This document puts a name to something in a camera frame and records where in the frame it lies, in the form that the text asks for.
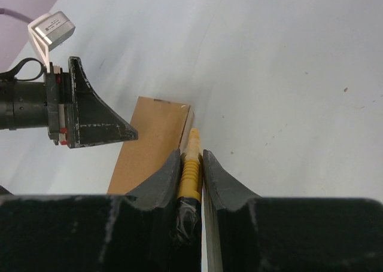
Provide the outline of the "brown cardboard express box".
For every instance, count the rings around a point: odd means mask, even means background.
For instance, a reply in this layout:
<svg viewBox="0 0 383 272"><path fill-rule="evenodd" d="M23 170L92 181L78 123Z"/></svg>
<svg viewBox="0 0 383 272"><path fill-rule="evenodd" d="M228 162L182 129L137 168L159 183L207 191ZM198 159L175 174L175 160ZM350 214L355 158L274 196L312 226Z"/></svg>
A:
<svg viewBox="0 0 383 272"><path fill-rule="evenodd" d="M125 194L158 171L175 150L185 150L193 126L191 105L140 96L130 124L138 140L122 145L108 194Z"/></svg>

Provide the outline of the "yellow utility knife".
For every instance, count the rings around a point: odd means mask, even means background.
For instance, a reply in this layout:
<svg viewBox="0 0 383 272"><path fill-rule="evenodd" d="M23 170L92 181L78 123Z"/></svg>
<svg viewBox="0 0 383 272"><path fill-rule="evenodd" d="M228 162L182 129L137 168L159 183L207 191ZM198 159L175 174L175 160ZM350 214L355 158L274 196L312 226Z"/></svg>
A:
<svg viewBox="0 0 383 272"><path fill-rule="evenodd" d="M200 235L202 199L200 134L196 128L190 130L186 149L181 154L181 164L175 235L181 244L192 245Z"/></svg>

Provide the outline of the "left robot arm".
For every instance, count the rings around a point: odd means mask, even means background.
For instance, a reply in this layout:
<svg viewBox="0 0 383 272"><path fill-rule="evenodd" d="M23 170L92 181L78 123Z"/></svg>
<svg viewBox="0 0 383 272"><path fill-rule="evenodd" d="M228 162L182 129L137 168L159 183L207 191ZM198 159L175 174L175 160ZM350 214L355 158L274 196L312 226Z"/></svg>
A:
<svg viewBox="0 0 383 272"><path fill-rule="evenodd" d="M37 76L17 79L27 62L1 73L1 129L45 127L55 145L71 149L138 139L138 131L94 91L79 57L68 59L68 72L40 64Z"/></svg>

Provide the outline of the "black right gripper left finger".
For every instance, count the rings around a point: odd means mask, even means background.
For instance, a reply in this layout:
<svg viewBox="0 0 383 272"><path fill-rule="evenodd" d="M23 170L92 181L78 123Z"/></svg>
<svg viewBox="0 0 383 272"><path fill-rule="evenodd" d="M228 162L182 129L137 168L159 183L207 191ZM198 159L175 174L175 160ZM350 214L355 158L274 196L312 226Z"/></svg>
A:
<svg viewBox="0 0 383 272"><path fill-rule="evenodd" d="M3 195L2 271L176 271L179 150L125 195Z"/></svg>

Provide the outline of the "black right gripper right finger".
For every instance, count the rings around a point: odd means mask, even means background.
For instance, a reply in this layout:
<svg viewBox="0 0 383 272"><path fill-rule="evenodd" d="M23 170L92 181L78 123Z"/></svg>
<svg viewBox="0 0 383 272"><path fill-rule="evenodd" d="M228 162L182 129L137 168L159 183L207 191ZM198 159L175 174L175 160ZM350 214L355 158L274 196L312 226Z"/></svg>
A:
<svg viewBox="0 0 383 272"><path fill-rule="evenodd" d="M209 271L381 271L382 204L262 197L203 152Z"/></svg>

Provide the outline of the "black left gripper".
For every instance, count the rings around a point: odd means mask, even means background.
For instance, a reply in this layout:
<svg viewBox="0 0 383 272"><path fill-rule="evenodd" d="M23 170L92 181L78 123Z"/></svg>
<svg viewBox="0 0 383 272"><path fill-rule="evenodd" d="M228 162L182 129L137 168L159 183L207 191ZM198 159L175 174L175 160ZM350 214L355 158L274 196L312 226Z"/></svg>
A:
<svg viewBox="0 0 383 272"><path fill-rule="evenodd" d="M95 92L79 57L68 59L68 71L50 62L44 74L48 136L55 145L87 148L138 139L138 131Z"/></svg>

